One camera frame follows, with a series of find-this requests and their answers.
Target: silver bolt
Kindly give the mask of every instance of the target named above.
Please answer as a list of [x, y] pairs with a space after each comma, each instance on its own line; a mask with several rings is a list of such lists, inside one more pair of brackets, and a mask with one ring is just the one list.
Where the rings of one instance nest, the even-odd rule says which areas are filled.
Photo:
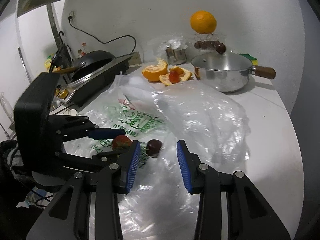
[[73, 174], [73, 176], [75, 177], [75, 179], [79, 179], [82, 177], [82, 172], [78, 171], [75, 174]]
[[111, 163], [111, 164], [109, 165], [109, 168], [110, 168], [111, 170], [116, 170], [116, 169], [119, 168], [119, 164], [118, 164], [118, 163]]
[[238, 178], [243, 178], [244, 177], [244, 173], [242, 171], [236, 171], [235, 175]]
[[201, 163], [199, 165], [199, 169], [201, 169], [201, 170], [207, 170], [208, 168], [209, 168], [209, 166], [207, 164], [205, 164], [205, 163]]

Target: pan handle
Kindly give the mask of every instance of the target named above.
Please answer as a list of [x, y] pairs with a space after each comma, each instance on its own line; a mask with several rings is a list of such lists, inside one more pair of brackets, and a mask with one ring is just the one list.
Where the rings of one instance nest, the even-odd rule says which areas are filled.
[[252, 66], [251, 74], [268, 79], [274, 79], [276, 77], [276, 71], [271, 67]]

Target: black hook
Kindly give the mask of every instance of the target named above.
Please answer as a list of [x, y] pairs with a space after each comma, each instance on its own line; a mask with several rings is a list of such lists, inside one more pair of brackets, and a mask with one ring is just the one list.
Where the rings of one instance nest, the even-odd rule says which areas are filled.
[[62, 40], [62, 38], [61, 38], [61, 34], [62, 34], [62, 36], [64, 36], [64, 32], [63, 32], [63, 31], [60, 31], [60, 32], [59, 32], [59, 37], [60, 37], [61, 43], [63, 44], [64, 42], [63, 42], [63, 40]]

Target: saucepan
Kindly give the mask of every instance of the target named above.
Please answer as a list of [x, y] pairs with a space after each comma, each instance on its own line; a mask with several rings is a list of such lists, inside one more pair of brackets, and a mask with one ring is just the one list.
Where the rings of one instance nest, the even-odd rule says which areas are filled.
[[249, 74], [274, 79], [276, 71], [271, 67], [253, 65], [244, 56], [228, 52], [209, 52], [191, 60], [197, 80], [220, 92], [231, 93], [242, 89], [249, 82]]

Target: wooden handle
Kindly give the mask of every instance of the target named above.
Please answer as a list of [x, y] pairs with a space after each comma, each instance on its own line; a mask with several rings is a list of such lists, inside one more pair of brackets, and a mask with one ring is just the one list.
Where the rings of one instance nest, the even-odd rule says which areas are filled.
[[78, 67], [63, 68], [60, 70], [53, 71], [53, 73], [68, 74], [68, 73], [73, 73], [77, 69], [78, 69]]
[[253, 75], [268, 79], [274, 79], [276, 77], [276, 71], [271, 67], [253, 66], [251, 72]]

